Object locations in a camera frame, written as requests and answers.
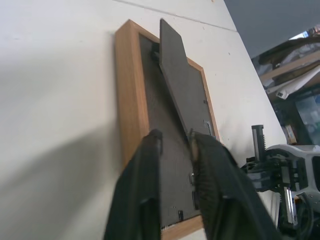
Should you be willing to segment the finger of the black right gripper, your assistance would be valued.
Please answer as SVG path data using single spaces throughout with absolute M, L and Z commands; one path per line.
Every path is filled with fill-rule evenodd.
M 288 187 L 283 188 L 283 196 L 284 196 L 284 205 L 285 205 L 285 216 L 286 220 L 289 224 L 297 225 L 297 211 L 295 199 L 292 195 L 292 191 Z
M 256 160 L 266 159 L 266 142 L 263 125 L 252 125 L 253 148 Z

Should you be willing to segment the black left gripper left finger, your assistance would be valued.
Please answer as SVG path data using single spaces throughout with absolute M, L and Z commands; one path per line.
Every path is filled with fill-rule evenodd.
M 161 240 L 162 132 L 143 137 L 119 176 L 103 240 Z

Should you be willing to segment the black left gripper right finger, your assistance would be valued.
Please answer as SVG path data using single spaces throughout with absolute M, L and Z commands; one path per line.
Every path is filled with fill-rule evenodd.
M 230 151 L 213 136 L 193 129 L 188 141 L 206 240 L 282 240 Z

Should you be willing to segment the wooden picture frame black back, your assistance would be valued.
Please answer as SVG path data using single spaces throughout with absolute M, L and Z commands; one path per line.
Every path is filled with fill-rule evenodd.
M 182 37 L 164 19 L 159 36 L 127 20 L 115 33 L 115 61 L 123 163 L 149 131 L 162 132 L 161 240 L 181 239 L 203 226 L 187 132 L 219 136 L 204 69 L 186 56 Z

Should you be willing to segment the white flat board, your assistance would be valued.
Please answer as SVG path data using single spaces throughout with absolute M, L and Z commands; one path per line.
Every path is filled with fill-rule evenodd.
M 265 92 L 271 101 L 286 100 L 289 96 L 300 90 L 313 87 L 320 84 L 320 72 L 305 77 L 304 79 L 290 80 L 282 86 L 275 86 L 267 89 Z

